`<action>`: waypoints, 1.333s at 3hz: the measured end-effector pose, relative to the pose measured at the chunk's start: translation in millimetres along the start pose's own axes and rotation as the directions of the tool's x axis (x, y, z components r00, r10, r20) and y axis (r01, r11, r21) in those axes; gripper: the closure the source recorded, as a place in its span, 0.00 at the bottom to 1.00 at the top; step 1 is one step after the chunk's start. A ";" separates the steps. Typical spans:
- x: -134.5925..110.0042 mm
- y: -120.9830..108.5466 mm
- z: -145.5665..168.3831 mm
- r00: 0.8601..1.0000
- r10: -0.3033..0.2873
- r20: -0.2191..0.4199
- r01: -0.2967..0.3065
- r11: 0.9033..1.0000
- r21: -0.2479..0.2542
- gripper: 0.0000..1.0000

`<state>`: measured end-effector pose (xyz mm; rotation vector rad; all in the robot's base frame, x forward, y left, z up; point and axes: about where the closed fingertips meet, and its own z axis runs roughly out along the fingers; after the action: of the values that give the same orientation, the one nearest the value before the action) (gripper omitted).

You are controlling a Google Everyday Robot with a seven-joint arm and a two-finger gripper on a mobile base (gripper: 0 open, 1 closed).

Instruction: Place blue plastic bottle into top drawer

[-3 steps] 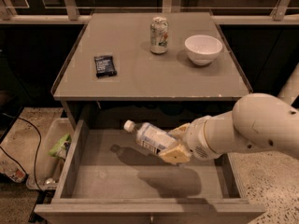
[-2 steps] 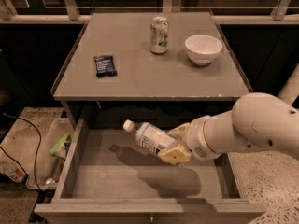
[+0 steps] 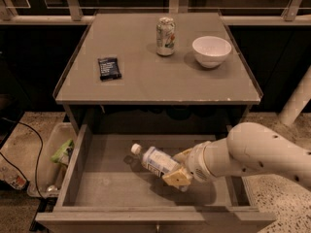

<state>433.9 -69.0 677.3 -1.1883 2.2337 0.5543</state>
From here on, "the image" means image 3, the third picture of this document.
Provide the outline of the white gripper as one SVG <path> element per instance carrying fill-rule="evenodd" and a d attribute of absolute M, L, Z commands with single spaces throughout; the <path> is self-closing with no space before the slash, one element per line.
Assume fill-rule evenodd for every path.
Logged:
<path fill-rule="evenodd" d="M 173 156 L 179 163 L 185 162 L 181 167 L 162 176 L 162 179 L 171 186 L 189 186 L 192 177 L 200 183 L 208 183 L 215 179 L 205 163 L 205 149 L 211 142 L 207 141 L 194 146 L 191 149 L 181 151 Z"/>

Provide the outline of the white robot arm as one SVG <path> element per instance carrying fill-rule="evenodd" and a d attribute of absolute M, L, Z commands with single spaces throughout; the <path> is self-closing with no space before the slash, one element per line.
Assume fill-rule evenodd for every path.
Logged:
<path fill-rule="evenodd" d="M 274 174 L 311 188 L 309 151 L 255 122 L 241 122 L 226 137 L 198 144 L 174 158 L 179 165 L 162 177 L 171 186 Z"/>

